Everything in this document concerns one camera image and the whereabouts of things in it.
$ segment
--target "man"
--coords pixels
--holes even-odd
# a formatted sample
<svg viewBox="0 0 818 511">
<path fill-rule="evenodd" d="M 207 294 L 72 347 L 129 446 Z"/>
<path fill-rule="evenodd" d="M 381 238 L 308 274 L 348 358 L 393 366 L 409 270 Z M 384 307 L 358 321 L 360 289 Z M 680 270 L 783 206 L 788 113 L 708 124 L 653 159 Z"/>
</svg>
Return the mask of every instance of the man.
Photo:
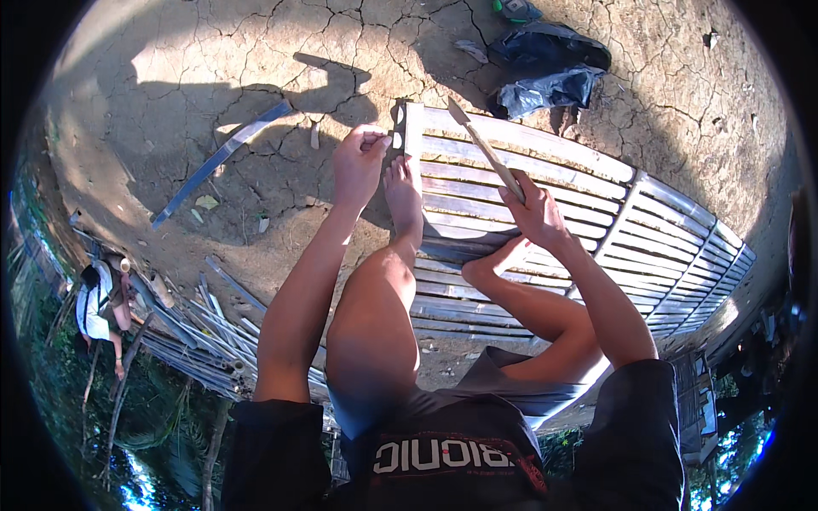
<svg viewBox="0 0 818 511">
<path fill-rule="evenodd" d="M 116 355 L 114 372 L 117 378 L 122 379 L 125 375 L 122 337 L 109 328 L 109 320 L 114 319 L 122 331 L 131 328 L 131 311 L 125 298 L 131 284 L 128 273 L 115 270 L 107 258 L 103 258 L 85 267 L 79 280 L 76 308 L 79 332 L 74 337 L 74 350 L 81 358 L 87 358 L 91 339 L 111 341 Z"/>
<path fill-rule="evenodd" d="M 463 267 L 463 277 L 525 328 L 553 341 L 529 357 L 487 347 L 453 389 L 421 391 L 409 307 L 423 234 L 416 161 L 397 157 L 384 190 L 396 235 L 349 277 L 326 336 L 326 374 L 352 481 L 325 496 L 322 409 L 307 373 L 335 279 L 391 142 L 359 126 L 333 155 L 335 201 L 264 317 L 253 402 L 239 403 L 226 509 L 679 509 L 672 367 L 640 313 L 565 228 L 551 195 L 515 172 L 526 202 L 501 188 L 523 236 Z M 582 292 L 502 279 L 532 244 Z M 570 482 L 544 477 L 532 427 L 575 400 L 608 365 Z"/>
</svg>

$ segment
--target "knife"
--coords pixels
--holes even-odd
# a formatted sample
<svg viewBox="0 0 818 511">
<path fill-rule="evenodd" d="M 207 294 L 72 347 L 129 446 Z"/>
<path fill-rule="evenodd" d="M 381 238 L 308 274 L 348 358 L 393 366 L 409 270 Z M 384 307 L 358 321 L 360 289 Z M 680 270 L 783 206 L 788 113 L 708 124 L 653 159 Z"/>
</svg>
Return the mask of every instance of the knife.
<svg viewBox="0 0 818 511">
<path fill-rule="evenodd" d="M 449 96 L 449 114 L 452 116 L 452 119 L 455 119 L 458 124 L 469 132 L 472 142 L 486 155 L 488 162 L 494 168 L 494 172 L 500 176 L 500 179 L 506 184 L 506 187 L 514 192 L 514 195 L 517 195 L 517 199 L 519 199 L 522 204 L 525 204 L 525 194 L 523 193 L 523 189 L 519 187 L 517 180 L 511 175 L 508 167 L 500 161 L 494 149 L 480 136 L 477 128 L 472 126 L 469 116 L 466 115 L 460 105 L 457 104 L 457 101 L 451 96 Z"/>
</svg>

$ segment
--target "hand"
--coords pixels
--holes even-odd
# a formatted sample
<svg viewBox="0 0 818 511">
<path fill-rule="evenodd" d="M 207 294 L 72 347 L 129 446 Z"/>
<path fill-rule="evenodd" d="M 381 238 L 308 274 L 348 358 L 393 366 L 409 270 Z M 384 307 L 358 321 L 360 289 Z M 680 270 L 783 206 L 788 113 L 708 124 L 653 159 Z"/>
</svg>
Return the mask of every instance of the hand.
<svg viewBox="0 0 818 511">
<path fill-rule="evenodd" d="M 392 137 L 374 124 L 355 127 L 332 154 L 335 170 L 335 206 L 359 213 L 378 189 L 380 167 Z"/>
<path fill-rule="evenodd" d="M 553 195 L 548 190 L 538 188 L 526 173 L 519 170 L 512 170 L 511 173 L 523 189 L 525 204 L 521 204 L 505 186 L 501 186 L 499 192 L 523 235 L 549 251 L 555 244 L 570 240 L 571 233 L 565 226 L 565 219 Z"/>
</svg>

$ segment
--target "soil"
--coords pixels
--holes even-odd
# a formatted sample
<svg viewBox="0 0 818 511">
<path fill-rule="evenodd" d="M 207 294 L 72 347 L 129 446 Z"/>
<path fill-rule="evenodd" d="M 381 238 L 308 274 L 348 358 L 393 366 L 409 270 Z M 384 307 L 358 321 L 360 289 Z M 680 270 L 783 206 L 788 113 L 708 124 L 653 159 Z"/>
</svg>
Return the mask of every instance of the soil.
<svg viewBox="0 0 818 511">
<path fill-rule="evenodd" d="M 674 186 L 757 255 L 730 302 L 699 332 L 659 345 L 661 352 L 706 342 L 715 349 L 784 274 L 797 158 L 767 67 L 722 2 L 533 3 L 546 19 L 601 41 L 613 56 L 591 107 L 563 134 Z M 227 273 L 268 302 L 331 207 L 330 155 L 352 126 L 391 128 L 398 98 L 444 107 L 451 94 L 481 111 L 500 70 L 452 44 L 493 41 L 506 26 L 490 6 L 488 0 L 99 0 L 59 55 L 42 97 L 40 120 L 48 126 L 63 202 L 57 207 L 79 208 L 82 228 L 123 247 L 191 297 L 204 271 L 237 319 L 231 305 L 240 303 L 238 294 L 207 269 L 205 256 L 216 254 Z M 703 36 L 713 30 L 717 45 L 705 47 Z M 231 130 L 283 98 L 297 112 L 242 146 L 153 231 L 151 220 Z M 522 122 L 559 132 L 557 110 Z M 320 122 L 318 150 L 310 147 L 314 122 Z M 197 208 L 202 195 L 219 205 Z M 262 217 L 270 226 L 258 233 Z M 390 229 L 379 191 L 353 235 L 335 300 L 358 263 L 388 243 Z M 257 324 L 262 319 L 255 310 L 241 314 Z M 428 349 L 428 341 L 420 345 Z M 439 351 L 421 354 L 421 387 L 452 386 L 472 362 L 465 355 L 483 347 L 446 339 L 434 346 Z M 507 348 L 537 353 L 544 346 Z M 592 389 L 544 428 L 587 424 L 595 396 Z"/>
</svg>

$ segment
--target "bare foot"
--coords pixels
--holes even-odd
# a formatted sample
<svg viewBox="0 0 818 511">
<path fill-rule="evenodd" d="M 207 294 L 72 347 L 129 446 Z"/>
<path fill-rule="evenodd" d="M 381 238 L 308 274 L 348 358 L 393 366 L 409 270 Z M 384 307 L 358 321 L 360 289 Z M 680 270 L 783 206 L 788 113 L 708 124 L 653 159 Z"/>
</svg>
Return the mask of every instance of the bare foot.
<svg viewBox="0 0 818 511">
<path fill-rule="evenodd" d="M 423 240 L 420 170 L 410 165 L 409 159 L 398 156 L 386 169 L 384 191 L 397 237 L 407 236 L 417 249 Z"/>
<path fill-rule="evenodd" d="M 532 243 L 525 236 L 517 236 L 509 240 L 495 253 L 464 264 L 461 271 L 463 278 L 469 284 L 477 287 L 476 283 L 481 279 L 487 276 L 500 275 L 503 271 L 525 261 L 525 257 L 531 251 L 531 246 Z"/>
</svg>

